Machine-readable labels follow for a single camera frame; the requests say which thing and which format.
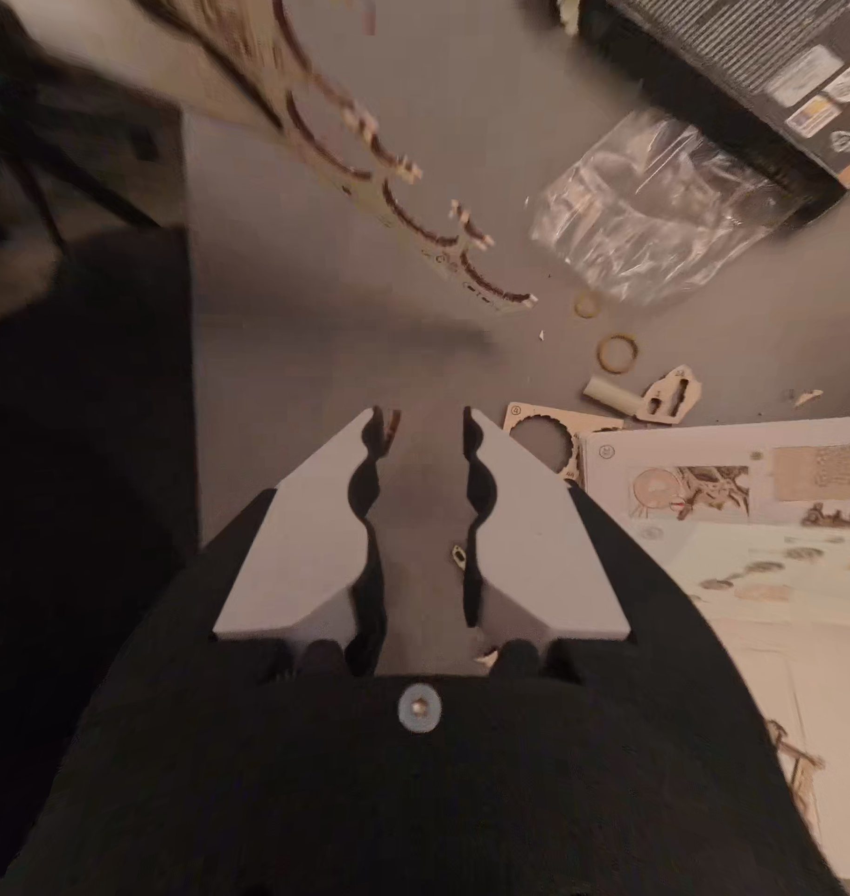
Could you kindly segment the wooden offcut with large hole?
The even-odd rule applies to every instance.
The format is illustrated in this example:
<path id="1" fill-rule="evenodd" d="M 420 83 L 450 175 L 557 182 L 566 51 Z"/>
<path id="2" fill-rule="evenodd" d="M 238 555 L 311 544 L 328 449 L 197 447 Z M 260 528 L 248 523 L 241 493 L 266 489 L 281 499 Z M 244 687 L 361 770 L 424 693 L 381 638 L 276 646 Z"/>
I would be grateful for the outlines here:
<path id="1" fill-rule="evenodd" d="M 565 461 L 565 465 L 557 475 L 568 483 L 578 484 L 583 481 L 580 460 L 581 439 L 588 434 L 616 432 L 626 429 L 625 421 L 623 420 L 518 401 L 510 402 L 507 406 L 502 429 L 507 434 L 510 434 L 527 420 L 548 420 L 564 431 L 571 452 Z"/>

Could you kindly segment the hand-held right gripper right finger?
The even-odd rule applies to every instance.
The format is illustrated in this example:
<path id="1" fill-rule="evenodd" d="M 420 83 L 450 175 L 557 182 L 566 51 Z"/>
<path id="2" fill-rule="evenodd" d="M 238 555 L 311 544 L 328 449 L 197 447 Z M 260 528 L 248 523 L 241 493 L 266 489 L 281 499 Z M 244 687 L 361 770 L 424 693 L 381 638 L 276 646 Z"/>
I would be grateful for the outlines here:
<path id="1" fill-rule="evenodd" d="M 478 409 L 466 407 L 463 607 L 480 664 L 522 642 L 546 660 L 559 644 L 627 644 L 632 634 L 573 488 Z"/>

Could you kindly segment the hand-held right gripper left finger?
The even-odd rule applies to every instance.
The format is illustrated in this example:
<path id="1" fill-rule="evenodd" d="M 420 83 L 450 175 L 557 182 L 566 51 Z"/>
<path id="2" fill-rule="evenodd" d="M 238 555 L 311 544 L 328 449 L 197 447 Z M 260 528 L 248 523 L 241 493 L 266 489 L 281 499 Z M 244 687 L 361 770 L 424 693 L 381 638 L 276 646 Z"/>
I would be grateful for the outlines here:
<path id="1" fill-rule="evenodd" d="M 381 408 L 364 409 L 279 482 L 211 630 L 217 640 L 281 641 L 295 656 L 334 642 L 352 674 L 374 673 L 387 617 L 369 513 L 389 428 Z"/>

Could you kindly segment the shield-shaped wooden offcut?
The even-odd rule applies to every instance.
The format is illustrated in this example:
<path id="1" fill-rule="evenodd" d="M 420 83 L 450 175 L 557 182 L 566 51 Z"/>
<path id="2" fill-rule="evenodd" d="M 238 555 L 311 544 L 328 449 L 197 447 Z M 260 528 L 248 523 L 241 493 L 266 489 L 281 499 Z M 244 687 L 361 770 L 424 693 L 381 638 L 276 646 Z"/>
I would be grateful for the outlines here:
<path id="1" fill-rule="evenodd" d="M 702 384 L 687 364 L 657 380 L 644 393 L 634 416 L 644 423 L 674 427 L 681 424 L 702 397 Z"/>

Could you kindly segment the wooden sheet with wheels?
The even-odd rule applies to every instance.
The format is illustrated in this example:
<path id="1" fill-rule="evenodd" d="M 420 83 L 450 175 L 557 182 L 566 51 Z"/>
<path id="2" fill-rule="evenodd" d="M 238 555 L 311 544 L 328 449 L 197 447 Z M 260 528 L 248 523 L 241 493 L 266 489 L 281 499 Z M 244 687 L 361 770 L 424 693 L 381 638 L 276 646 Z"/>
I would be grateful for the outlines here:
<path id="1" fill-rule="evenodd" d="M 139 1 L 133 5 L 199 50 L 262 116 L 279 145 L 386 230 L 407 240 L 442 276 L 501 313 L 537 305 L 538 297 L 504 289 L 478 269 L 478 255 L 495 242 L 458 201 L 451 202 L 451 234 L 425 227 L 400 202 L 396 184 L 417 185 L 421 168 L 408 155 L 387 148 L 376 118 L 316 66 L 284 2 Z M 316 134 L 299 104 L 308 92 L 329 106 L 365 150 L 363 164 L 345 161 Z"/>

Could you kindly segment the black product box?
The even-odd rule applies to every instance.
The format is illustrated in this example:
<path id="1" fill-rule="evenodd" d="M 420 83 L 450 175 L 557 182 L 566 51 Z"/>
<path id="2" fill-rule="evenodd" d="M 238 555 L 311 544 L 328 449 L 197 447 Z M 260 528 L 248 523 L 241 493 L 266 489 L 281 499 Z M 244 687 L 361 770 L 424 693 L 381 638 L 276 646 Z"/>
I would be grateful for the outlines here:
<path id="1" fill-rule="evenodd" d="M 850 1 L 556 2 L 652 102 L 799 196 L 850 193 Z"/>

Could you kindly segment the large rubber band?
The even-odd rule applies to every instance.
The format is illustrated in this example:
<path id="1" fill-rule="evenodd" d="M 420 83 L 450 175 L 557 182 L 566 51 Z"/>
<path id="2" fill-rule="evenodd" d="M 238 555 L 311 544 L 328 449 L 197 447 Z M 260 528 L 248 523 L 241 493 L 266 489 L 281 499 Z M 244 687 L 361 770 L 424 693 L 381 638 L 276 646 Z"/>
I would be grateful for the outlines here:
<path id="1" fill-rule="evenodd" d="M 630 334 L 610 333 L 598 342 L 599 367 L 610 375 L 624 375 L 633 369 L 640 354 L 639 342 Z"/>

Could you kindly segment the instruction booklet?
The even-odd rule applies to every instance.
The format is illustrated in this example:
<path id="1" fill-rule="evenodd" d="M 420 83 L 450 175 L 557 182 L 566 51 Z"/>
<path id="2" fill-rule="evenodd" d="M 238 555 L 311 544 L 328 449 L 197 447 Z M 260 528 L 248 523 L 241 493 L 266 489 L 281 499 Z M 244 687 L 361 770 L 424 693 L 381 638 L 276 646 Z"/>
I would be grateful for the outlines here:
<path id="1" fill-rule="evenodd" d="M 587 493 L 694 601 L 850 881 L 850 418 L 601 432 Z"/>

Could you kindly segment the clear plastic bag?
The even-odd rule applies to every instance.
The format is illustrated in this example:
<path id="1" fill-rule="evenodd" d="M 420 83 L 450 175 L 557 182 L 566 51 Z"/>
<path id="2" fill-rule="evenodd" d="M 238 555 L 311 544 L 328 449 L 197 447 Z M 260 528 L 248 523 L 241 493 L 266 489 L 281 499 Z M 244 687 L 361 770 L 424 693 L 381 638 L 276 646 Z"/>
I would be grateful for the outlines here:
<path id="1" fill-rule="evenodd" d="M 530 238 L 600 296 L 646 307 L 703 286 L 799 206 L 696 127 L 648 108 L 535 198 Z"/>

